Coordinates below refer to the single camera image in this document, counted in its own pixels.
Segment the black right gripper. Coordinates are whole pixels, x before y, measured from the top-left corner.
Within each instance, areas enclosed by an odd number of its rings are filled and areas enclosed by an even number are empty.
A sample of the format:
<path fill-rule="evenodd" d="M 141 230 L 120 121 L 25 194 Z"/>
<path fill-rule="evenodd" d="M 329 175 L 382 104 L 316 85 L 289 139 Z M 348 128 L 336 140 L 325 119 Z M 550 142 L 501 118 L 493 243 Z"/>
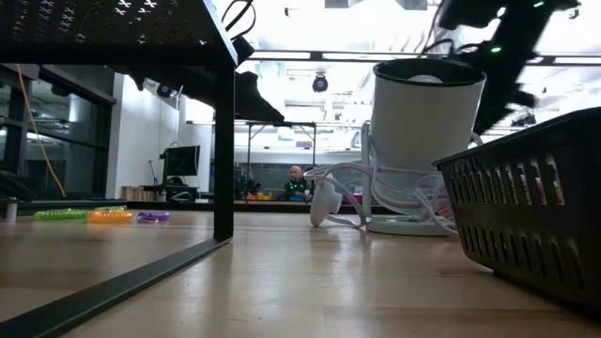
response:
<path fill-rule="evenodd" d="M 491 61 L 486 67 L 488 76 L 485 88 L 485 109 L 479 111 L 472 131 L 482 135 L 508 115 L 511 110 L 508 103 L 534 108 L 536 97 L 522 89 L 522 83 L 517 81 L 524 70 L 523 60 L 500 59 Z"/>

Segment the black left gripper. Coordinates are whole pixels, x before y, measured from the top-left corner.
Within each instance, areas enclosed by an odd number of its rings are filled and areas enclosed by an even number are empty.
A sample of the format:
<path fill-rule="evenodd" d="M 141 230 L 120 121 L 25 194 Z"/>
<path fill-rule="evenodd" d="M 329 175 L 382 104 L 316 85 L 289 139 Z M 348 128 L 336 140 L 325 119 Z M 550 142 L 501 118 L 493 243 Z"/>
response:
<path fill-rule="evenodd" d="M 188 67 L 117 66 L 116 71 L 129 75 L 139 91 L 146 88 L 148 81 L 154 84 L 152 91 L 156 95 L 159 85 L 169 86 L 174 90 L 171 98 L 157 95 L 169 103 L 176 103 L 176 97 L 185 96 L 210 107 L 215 106 L 215 76 L 207 70 Z M 258 76 L 253 72 L 236 73 L 236 119 L 283 122 L 285 117 L 261 96 L 257 80 Z"/>

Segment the black mesh tray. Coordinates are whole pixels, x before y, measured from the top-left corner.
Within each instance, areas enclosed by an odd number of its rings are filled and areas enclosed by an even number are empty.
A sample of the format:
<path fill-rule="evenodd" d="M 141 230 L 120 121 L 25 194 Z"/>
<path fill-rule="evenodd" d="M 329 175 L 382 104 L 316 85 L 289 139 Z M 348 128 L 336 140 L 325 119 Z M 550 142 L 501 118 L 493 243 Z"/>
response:
<path fill-rule="evenodd" d="M 558 205 L 546 158 L 556 163 Z M 537 201 L 530 160 L 548 204 Z M 526 168 L 525 202 L 516 165 Z M 601 317 L 601 106 L 560 115 L 435 161 L 465 255 L 494 273 Z"/>

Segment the white desk lamp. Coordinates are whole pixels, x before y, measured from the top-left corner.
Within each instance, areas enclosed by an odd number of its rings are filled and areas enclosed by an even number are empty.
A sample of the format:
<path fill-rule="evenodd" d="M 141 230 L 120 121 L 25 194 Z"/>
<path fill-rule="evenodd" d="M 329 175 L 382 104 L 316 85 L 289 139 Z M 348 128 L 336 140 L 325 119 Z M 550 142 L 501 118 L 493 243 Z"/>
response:
<path fill-rule="evenodd" d="M 453 236 L 451 199 L 435 161 L 468 148 L 485 74 L 457 61 L 413 58 L 374 66 L 375 90 L 362 159 L 364 200 L 394 211 L 370 216 L 372 232 Z"/>

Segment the black desk monitor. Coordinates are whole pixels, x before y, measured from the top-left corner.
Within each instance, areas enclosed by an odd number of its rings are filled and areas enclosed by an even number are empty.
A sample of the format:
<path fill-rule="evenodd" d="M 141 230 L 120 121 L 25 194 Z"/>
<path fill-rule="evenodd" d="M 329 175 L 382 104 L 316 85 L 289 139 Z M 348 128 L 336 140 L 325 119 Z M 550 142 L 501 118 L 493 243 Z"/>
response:
<path fill-rule="evenodd" d="M 188 177 L 198 174 L 200 146 L 166 148 L 160 155 L 164 177 Z"/>

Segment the person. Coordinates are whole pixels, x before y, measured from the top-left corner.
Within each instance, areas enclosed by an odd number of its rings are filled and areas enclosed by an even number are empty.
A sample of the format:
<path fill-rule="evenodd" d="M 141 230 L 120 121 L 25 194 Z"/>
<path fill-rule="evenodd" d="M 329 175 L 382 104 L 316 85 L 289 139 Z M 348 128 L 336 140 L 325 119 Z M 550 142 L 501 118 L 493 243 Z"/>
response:
<path fill-rule="evenodd" d="M 286 201 L 309 201 L 313 192 L 312 184 L 304 177 L 298 165 L 290 167 L 289 180 L 284 189 Z"/>

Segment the black perforated metal riser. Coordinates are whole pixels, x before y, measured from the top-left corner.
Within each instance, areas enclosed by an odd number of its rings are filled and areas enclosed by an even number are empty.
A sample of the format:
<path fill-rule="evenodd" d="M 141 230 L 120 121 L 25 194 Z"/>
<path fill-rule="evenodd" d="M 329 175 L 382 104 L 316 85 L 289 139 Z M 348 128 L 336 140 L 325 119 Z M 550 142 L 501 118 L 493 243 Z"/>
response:
<path fill-rule="evenodd" d="M 0 323 L 0 338 L 58 336 L 231 240 L 238 55 L 209 0 L 0 0 L 0 64 L 214 69 L 217 185 L 212 238 Z"/>

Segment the wooden crate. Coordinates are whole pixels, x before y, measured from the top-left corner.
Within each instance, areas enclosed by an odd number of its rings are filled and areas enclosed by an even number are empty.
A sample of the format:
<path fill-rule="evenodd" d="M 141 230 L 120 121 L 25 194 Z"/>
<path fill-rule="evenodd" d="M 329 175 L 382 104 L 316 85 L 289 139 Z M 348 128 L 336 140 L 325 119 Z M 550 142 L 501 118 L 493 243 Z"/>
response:
<path fill-rule="evenodd" d="M 122 186 L 120 198 L 128 202 L 160 202 L 161 192 L 155 186 Z"/>

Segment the black distant table frame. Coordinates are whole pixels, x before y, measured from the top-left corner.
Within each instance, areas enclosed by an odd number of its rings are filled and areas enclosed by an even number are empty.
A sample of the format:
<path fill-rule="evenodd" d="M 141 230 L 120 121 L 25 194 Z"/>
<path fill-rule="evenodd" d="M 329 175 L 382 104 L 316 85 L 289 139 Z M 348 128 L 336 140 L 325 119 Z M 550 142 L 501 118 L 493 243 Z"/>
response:
<path fill-rule="evenodd" d="M 300 128 L 312 141 L 312 164 L 311 166 L 314 167 L 316 165 L 316 132 L 317 132 L 317 127 L 316 127 L 316 123 L 315 122 L 290 122 L 290 121 L 283 121 L 283 122 L 261 122 L 261 121 L 252 121 L 252 120 L 248 120 L 245 121 L 244 124 L 248 127 L 248 142 L 247 142 L 247 159 L 246 159 L 246 163 L 247 166 L 250 166 L 250 162 L 251 162 L 251 146 L 252 146 L 252 140 L 254 139 L 254 137 L 260 133 L 263 129 L 265 129 L 266 127 L 273 127 L 273 128 Z"/>

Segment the black aluminium rig frame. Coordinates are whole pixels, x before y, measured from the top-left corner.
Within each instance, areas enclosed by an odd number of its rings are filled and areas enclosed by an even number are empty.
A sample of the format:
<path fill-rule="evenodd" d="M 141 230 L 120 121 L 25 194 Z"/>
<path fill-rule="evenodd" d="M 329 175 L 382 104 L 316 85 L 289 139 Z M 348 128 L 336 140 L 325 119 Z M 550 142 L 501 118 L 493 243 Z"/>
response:
<path fill-rule="evenodd" d="M 167 211 L 213 211 L 215 205 L 208 203 L 184 203 L 184 202 L 126 202 L 121 200 L 38 200 L 33 202 L 19 202 L 17 214 L 19 216 L 33 215 L 37 211 L 78 208 L 92 209 L 95 207 L 117 207 L 126 206 L 128 209 L 139 210 L 167 210 Z M 267 212 L 267 213 L 301 213 L 310 211 L 310 204 L 301 202 L 260 202 L 236 201 L 235 212 Z"/>

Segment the purple spiral coil keychain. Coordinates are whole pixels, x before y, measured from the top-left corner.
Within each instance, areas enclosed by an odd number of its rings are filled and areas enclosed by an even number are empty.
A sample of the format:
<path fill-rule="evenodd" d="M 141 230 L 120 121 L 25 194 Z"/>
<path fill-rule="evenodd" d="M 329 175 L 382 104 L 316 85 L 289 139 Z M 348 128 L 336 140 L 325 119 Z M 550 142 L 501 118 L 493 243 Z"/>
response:
<path fill-rule="evenodd" d="M 140 211 L 137 215 L 139 223 L 164 223 L 171 219 L 168 211 Z"/>

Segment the black window frame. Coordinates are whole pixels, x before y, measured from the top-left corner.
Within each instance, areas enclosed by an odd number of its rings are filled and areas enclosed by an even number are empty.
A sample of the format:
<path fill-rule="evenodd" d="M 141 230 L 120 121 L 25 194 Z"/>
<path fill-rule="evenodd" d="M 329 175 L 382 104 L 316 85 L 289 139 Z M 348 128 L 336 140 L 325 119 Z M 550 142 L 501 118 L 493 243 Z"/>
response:
<path fill-rule="evenodd" d="M 101 66 L 0 65 L 0 171 L 38 199 L 102 198 L 114 78 Z"/>

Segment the orange spiral coil keychain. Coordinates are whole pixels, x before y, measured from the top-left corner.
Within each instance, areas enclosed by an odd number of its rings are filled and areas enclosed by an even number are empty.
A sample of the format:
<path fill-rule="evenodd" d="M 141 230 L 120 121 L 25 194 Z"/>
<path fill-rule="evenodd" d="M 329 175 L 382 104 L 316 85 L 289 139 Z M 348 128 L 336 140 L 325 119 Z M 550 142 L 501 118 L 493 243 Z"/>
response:
<path fill-rule="evenodd" d="M 87 220 L 90 223 L 130 223 L 132 213 L 127 210 L 94 210 L 88 213 Z"/>

